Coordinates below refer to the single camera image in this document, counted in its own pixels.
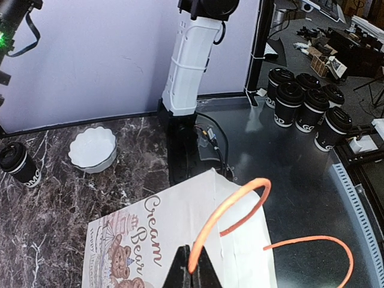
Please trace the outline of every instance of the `dark marble surface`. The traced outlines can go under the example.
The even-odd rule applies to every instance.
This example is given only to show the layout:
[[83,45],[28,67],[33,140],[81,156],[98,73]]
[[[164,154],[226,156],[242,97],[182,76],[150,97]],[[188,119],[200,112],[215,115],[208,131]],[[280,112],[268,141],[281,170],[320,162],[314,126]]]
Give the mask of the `dark marble surface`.
[[[89,175],[71,165],[70,143],[89,127],[110,128],[118,157]],[[43,178],[27,188],[0,172],[0,287],[80,287],[87,224],[169,186],[165,135],[155,117],[45,131],[19,141]]]

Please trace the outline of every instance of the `scalloped bowl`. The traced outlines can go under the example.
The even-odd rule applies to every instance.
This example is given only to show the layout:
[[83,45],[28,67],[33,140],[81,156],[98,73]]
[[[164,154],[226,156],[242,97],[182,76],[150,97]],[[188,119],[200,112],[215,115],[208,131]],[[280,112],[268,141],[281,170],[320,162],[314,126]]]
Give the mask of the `scalloped bowl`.
[[100,173],[112,165],[117,140],[110,129],[89,128],[76,136],[68,153],[73,165],[86,173]]

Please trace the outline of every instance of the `bag handle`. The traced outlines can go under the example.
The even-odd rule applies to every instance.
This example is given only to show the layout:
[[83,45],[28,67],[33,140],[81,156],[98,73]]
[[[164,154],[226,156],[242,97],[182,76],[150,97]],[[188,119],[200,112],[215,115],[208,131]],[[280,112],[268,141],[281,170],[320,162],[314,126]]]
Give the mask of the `bag handle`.
[[[231,232],[235,231],[238,227],[243,225],[249,218],[251,218],[256,211],[265,203],[269,196],[269,192],[271,191],[271,182],[270,180],[266,178],[256,178],[249,183],[245,184],[244,186],[240,187],[236,192],[234,192],[231,196],[229,196],[216,210],[211,214],[208,221],[205,223],[203,229],[200,231],[198,237],[196,238],[195,243],[193,244],[193,248],[189,257],[188,261],[188,271],[190,274],[193,274],[193,272],[196,270],[197,262],[199,260],[200,254],[202,252],[202,248],[204,246],[205,241],[207,240],[210,232],[212,231],[213,227],[217,224],[217,221],[221,218],[221,216],[229,209],[231,208],[238,200],[243,198],[246,194],[249,192],[254,192],[254,189],[264,187],[264,192],[260,198],[260,200],[256,203],[255,207],[241,220],[236,222],[234,225],[230,226],[228,229],[220,232],[220,236],[224,237]],[[275,243],[269,246],[266,246],[263,248],[263,250],[268,250],[272,248],[277,248],[280,246],[288,245],[288,244],[294,244],[299,242],[307,242],[307,241],[315,241],[315,240],[329,240],[336,242],[337,244],[341,245],[349,258],[349,269],[347,272],[346,277],[344,278],[343,282],[339,285],[338,288],[342,288],[346,285],[346,283],[349,281],[352,271],[353,271],[353,255],[350,250],[350,248],[345,244],[343,241],[331,237],[331,236],[308,236],[303,238],[296,238],[291,240],[282,241],[279,243]]]

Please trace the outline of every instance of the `white paper bag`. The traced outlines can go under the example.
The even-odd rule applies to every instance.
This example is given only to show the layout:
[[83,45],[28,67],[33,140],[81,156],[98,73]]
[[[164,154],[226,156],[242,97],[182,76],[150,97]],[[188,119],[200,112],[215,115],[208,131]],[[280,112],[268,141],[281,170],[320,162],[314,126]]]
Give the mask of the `white paper bag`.
[[[190,245],[210,214],[239,188],[207,171],[114,212],[88,226],[82,287],[162,288],[179,246]],[[233,233],[259,196],[249,193],[219,221],[205,243],[224,288],[276,287],[268,230],[261,208]]]

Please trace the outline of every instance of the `black cup lid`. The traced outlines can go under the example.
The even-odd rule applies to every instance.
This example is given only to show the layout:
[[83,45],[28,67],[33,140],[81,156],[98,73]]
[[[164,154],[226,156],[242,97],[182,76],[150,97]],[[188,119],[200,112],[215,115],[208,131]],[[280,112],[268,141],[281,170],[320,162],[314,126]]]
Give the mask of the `black cup lid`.
[[320,89],[309,89],[305,92],[305,102],[313,109],[327,111],[329,101],[324,91]]
[[334,84],[328,84],[322,87],[322,90],[327,94],[328,99],[336,104],[343,105],[346,101],[342,91]]
[[275,68],[269,71],[269,78],[277,85],[288,81],[294,81],[295,75],[284,68]]
[[308,73],[301,73],[300,75],[297,75],[296,81],[304,89],[319,89],[321,87],[320,81]]
[[8,144],[0,151],[0,167],[2,170],[9,172],[16,169],[24,160],[25,147],[19,142]]
[[332,107],[326,112],[328,121],[341,132],[348,132],[352,128],[352,119],[347,112],[340,107]]
[[286,82],[277,87],[277,98],[284,104],[295,106],[304,102],[304,93],[296,82]]

